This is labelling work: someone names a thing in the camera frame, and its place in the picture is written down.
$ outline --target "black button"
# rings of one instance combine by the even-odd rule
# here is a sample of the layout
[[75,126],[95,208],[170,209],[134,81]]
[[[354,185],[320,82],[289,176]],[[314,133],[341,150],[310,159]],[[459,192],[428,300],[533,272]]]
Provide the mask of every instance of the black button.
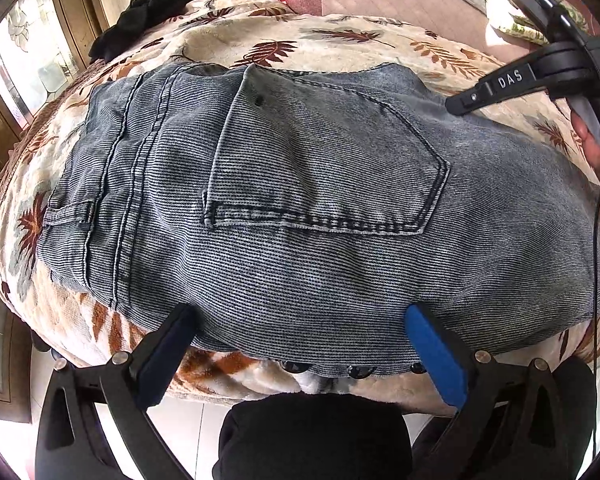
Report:
[[279,361],[280,367],[290,374],[301,374],[311,368],[311,365],[306,363],[294,363],[292,361]]
[[352,379],[366,379],[371,375],[374,371],[376,371],[375,366],[354,366],[351,365],[347,368],[347,374]]
[[414,374],[417,374],[417,375],[421,375],[421,374],[426,374],[427,373],[427,369],[419,361],[417,363],[414,363],[414,364],[411,365],[411,371]]

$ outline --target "metal screw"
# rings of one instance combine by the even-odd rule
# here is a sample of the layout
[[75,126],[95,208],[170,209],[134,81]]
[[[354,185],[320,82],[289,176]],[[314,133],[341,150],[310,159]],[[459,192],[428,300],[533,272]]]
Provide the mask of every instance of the metal screw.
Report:
[[534,366],[541,372],[545,372],[549,369],[547,362],[541,358],[534,359]]
[[128,352],[116,352],[111,357],[111,362],[115,365],[123,365],[127,361],[129,361]]
[[491,362],[491,354],[486,350],[478,350],[475,353],[475,360],[485,365]]
[[67,364],[68,364],[68,362],[64,357],[56,359],[56,362],[54,363],[54,370],[56,372],[59,372],[60,370],[64,370],[64,368],[67,366]]

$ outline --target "pink pillow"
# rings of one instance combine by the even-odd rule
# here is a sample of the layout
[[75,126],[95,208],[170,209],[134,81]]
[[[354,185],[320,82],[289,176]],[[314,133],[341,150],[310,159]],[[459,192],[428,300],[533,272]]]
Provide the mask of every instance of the pink pillow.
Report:
[[464,0],[287,0],[298,14],[384,16],[431,30],[503,62],[525,56],[533,48],[525,40],[505,36],[487,17]]

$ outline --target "denim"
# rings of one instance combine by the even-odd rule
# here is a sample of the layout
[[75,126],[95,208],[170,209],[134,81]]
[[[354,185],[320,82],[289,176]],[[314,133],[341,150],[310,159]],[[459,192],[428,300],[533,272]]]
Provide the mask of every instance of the denim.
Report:
[[415,301],[494,353],[590,319],[597,194],[396,64],[175,59],[93,90],[37,255],[148,330],[192,304],[201,349],[399,374]]

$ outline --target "back pocket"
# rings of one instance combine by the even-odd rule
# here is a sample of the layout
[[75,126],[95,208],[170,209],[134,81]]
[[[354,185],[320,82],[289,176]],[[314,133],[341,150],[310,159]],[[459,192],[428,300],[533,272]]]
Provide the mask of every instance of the back pocket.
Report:
[[396,106],[371,88],[248,67],[203,195],[206,226],[420,234],[449,164]]

